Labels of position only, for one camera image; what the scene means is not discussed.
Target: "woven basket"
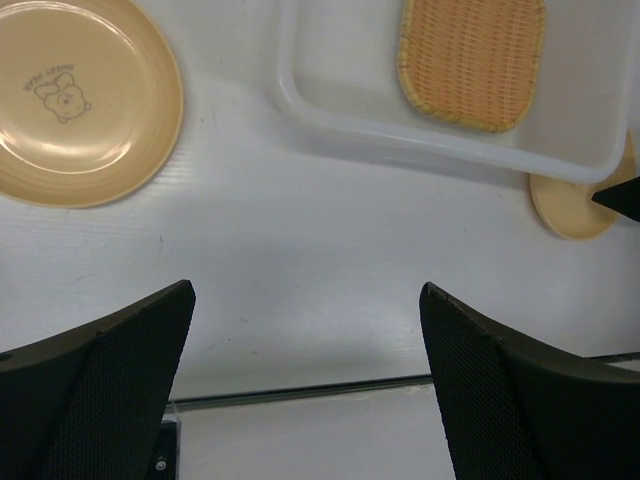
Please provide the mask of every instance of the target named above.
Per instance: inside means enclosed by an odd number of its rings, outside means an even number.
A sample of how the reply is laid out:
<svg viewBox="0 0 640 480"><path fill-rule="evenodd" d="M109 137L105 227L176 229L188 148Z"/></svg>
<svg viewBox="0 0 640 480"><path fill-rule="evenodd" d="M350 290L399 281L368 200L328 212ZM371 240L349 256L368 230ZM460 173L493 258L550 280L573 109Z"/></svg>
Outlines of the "woven basket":
<svg viewBox="0 0 640 480"><path fill-rule="evenodd" d="M509 130L533 102L545 25L544 0L406 0L402 89L441 120Z"/></svg>

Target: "screw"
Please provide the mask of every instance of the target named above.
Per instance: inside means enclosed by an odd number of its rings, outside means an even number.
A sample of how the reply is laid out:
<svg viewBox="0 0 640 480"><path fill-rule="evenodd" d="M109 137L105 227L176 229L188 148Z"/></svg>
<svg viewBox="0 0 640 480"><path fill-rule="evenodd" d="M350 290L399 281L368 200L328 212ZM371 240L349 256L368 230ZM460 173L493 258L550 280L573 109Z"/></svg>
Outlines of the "screw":
<svg viewBox="0 0 640 480"><path fill-rule="evenodd" d="M156 470L162 472L167 468L167 460L164 457L158 457L156 460Z"/></svg>

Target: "plate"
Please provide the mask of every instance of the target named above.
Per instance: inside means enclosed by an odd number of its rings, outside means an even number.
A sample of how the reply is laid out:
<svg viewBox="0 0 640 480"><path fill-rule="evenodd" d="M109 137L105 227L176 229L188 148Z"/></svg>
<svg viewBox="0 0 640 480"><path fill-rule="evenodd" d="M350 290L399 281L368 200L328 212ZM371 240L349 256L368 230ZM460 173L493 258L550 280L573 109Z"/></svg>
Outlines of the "plate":
<svg viewBox="0 0 640 480"><path fill-rule="evenodd" d="M587 240L606 232L618 213L591 201L599 190L631 180L636 173L635 149L627 134L624 155L616 171L595 185L578 185L539 175L530 176L531 196L542 220L558 235Z"/></svg>
<svg viewBox="0 0 640 480"><path fill-rule="evenodd" d="M129 0L0 0L0 192L89 207L165 163L183 116L175 58Z"/></svg>

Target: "black object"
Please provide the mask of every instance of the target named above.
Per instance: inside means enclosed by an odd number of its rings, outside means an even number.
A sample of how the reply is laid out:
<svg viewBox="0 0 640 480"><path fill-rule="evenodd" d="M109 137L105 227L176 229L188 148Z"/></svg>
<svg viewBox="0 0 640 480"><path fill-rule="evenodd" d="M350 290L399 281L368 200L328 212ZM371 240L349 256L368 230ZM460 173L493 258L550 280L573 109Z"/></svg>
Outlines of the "black object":
<svg viewBox="0 0 640 480"><path fill-rule="evenodd" d="M178 424L165 420L153 446L145 480L176 480L178 478Z"/></svg>
<svg viewBox="0 0 640 480"><path fill-rule="evenodd" d="M640 373L541 343L433 284L420 312L459 480L640 478Z"/></svg>
<svg viewBox="0 0 640 480"><path fill-rule="evenodd" d="M182 281L0 354L0 478L144 478L194 305Z"/></svg>
<svg viewBox="0 0 640 480"><path fill-rule="evenodd" d="M640 177L600 190L591 200L640 222Z"/></svg>

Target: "beige plastic plate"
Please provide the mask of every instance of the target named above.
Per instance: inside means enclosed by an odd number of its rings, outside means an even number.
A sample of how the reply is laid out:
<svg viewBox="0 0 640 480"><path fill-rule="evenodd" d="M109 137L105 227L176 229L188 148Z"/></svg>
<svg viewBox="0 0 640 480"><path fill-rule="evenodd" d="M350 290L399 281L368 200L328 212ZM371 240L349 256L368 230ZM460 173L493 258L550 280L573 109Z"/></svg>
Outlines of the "beige plastic plate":
<svg viewBox="0 0 640 480"><path fill-rule="evenodd" d="M156 173L183 115L180 73L129 0L0 0L0 192L73 208Z"/></svg>
<svg viewBox="0 0 640 480"><path fill-rule="evenodd" d="M595 185L577 185L531 175L531 196L538 214L554 232L571 240L587 240L607 231L618 218L613 210L592 202L593 194L631 180L635 173L635 149L628 134L622 161L605 181Z"/></svg>

